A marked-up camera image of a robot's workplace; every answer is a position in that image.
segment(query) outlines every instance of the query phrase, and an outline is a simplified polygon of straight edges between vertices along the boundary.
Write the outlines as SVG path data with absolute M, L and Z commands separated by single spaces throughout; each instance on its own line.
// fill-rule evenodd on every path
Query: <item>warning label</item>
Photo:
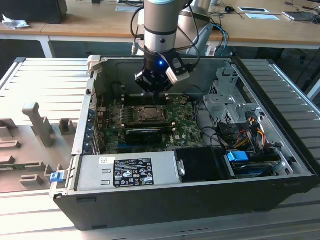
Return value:
M 113 172 L 116 188 L 154 184 L 151 158 L 115 160 Z

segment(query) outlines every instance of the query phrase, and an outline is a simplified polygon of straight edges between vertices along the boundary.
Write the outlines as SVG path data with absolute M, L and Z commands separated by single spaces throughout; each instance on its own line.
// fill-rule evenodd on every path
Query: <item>white paper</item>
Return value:
M 13 20 L 10 18 L 7 18 L 5 15 L 2 15 L 3 21 L 2 23 L 8 28 L 8 29 L 20 29 L 20 28 L 26 28 L 30 27 L 28 23 L 25 20 Z
M 246 13 L 250 19 L 280 20 L 275 15 Z
M 99 158 L 99 164 L 113 164 L 116 158 L 114 156 L 105 156 Z

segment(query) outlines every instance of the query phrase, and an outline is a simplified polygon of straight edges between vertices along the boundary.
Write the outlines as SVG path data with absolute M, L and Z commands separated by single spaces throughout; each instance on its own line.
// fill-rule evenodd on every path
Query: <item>blue clip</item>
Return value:
M 63 182 L 64 181 L 64 172 L 57 171 L 51 173 L 50 182 Z
M 226 156 L 228 157 L 229 162 L 249 161 L 249 158 L 245 151 L 231 151 Z

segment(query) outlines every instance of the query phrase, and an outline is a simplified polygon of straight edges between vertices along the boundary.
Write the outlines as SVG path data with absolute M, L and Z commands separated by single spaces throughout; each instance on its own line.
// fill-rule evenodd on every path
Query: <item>headphones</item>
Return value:
M 227 14 L 232 13 L 235 11 L 235 9 L 231 6 L 226 6 L 224 10 Z

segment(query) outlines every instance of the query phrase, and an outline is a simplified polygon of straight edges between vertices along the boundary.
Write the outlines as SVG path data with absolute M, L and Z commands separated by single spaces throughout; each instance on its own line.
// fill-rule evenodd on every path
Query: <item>wooden table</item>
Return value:
M 33 23 L 26 29 L 11 30 L 0 24 L 0 39 L 38 40 L 47 58 L 54 57 L 51 41 L 76 42 L 121 42 L 131 43 L 130 20 L 132 12 L 116 11 L 113 2 L 92 4 L 90 0 L 67 1 L 67 17 L 62 24 Z M 283 11 L 295 11 L 284 0 L 224 0 L 237 7 L 266 8 L 269 14 L 281 14 Z M 294 0 L 301 8 L 316 7 L 316 3 Z M 220 4 L 215 12 L 224 13 L 226 5 Z M 229 46 L 318 49 L 320 47 L 320 26 L 311 22 L 290 22 L 284 15 L 277 15 L 280 20 L 250 19 L 242 14 L 224 14 L 221 19 L 223 28 L 229 33 Z M 212 15 L 215 22 L 219 18 Z M 210 45 L 216 46 L 222 39 L 219 31 L 210 37 Z
M 282 12 L 296 12 L 296 8 L 285 5 L 284 0 L 225 0 L 223 2 L 231 4 L 237 13 L 242 13 L 241 16 L 244 18 L 242 19 L 238 14 L 225 13 L 221 19 L 223 28 L 230 35 L 229 45 L 231 46 L 300 49 L 320 47 L 320 25 L 312 22 L 291 21 Z M 224 12 L 228 4 L 212 7 L 210 12 Z M 310 8 L 317 6 L 314 2 L 301 0 L 294 0 L 294 4 L 300 11 L 305 11 L 302 6 Z M 264 8 L 270 12 L 266 14 L 276 14 L 279 20 L 250 19 L 238 7 Z M 212 18 L 219 23 L 219 18 L 214 15 Z M 211 41 L 220 41 L 220 39 L 221 34 L 214 33 L 210 38 Z

